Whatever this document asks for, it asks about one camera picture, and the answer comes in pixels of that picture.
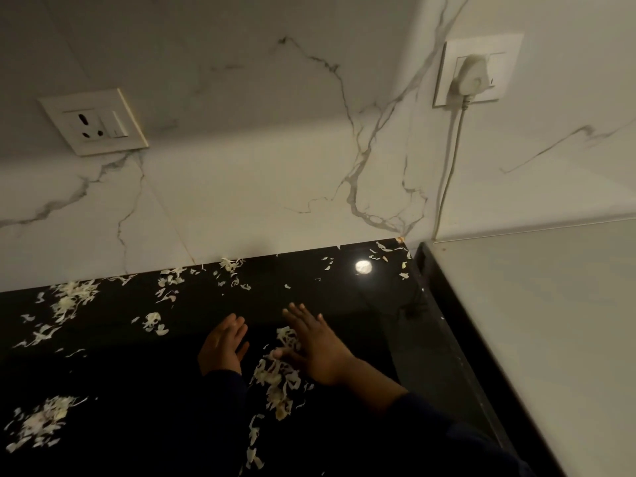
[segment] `white plug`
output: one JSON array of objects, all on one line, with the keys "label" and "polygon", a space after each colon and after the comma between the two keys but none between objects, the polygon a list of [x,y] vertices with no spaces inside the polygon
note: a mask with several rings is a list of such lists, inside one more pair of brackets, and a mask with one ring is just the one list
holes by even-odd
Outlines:
[{"label": "white plug", "polygon": [[484,55],[468,55],[453,80],[459,95],[474,97],[486,91],[490,86],[486,57]]}]

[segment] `hand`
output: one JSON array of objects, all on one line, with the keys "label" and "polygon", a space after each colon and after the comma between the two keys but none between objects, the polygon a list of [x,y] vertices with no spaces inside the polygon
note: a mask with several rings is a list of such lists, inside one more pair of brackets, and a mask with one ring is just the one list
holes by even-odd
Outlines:
[{"label": "hand", "polygon": [[247,333],[245,318],[232,313],[221,321],[207,336],[198,354],[197,360],[201,375],[206,376],[213,370],[233,370],[239,375],[240,362],[243,360],[249,343],[245,342],[236,353],[241,340]]},{"label": "hand", "polygon": [[282,310],[282,316],[296,330],[305,356],[290,348],[276,348],[272,351],[272,357],[288,360],[320,384],[344,383],[348,367],[356,358],[329,328],[322,314],[314,318],[304,304],[296,307],[290,303],[290,309]]}]

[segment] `black countertop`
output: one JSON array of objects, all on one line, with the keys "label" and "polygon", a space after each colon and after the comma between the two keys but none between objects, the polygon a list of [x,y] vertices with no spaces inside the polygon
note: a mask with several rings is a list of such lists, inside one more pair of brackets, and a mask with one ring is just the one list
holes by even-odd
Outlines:
[{"label": "black countertop", "polygon": [[[356,263],[359,268],[370,263],[371,271],[358,272]],[[169,277],[173,282],[183,280],[160,286],[160,280]],[[239,282],[232,286],[235,279]],[[73,414],[88,415],[90,407],[104,406],[114,395],[140,399],[147,393],[149,399],[167,401],[175,388],[187,388],[198,377],[196,354],[203,339],[232,312],[249,324],[246,338],[251,346],[243,361],[248,380],[267,351],[263,347],[275,345],[275,328],[284,326],[281,308],[291,301],[322,312],[354,354],[437,408],[495,437],[481,397],[466,377],[463,356],[445,321],[430,311],[417,267],[400,240],[255,257],[246,259],[234,276],[211,263],[91,284],[96,285],[94,298],[78,304],[73,318],[68,317],[71,308],[61,323],[55,322],[52,304],[60,301],[64,288],[0,294],[0,426],[13,419],[15,408],[28,415],[46,398],[88,398],[69,410],[67,424],[55,434],[58,445],[33,449],[27,443],[11,456],[3,451],[4,458],[22,460],[38,452],[52,455],[62,451],[56,449],[68,449],[81,438],[73,436]],[[162,300],[165,296],[174,296],[174,301]],[[152,331],[144,330],[146,316],[154,312],[168,329],[162,336],[156,332],[158,324]],[[44,325],[51,327],[44,335],[59,328],[50,338],[31,344],[34,332]],[[307,415],[311,404],[307,397]],[[16,425],[4,431],[3,446],[15,440],[11,432],[19,428]],[[86,432],[85,425],[75,426]]]}]

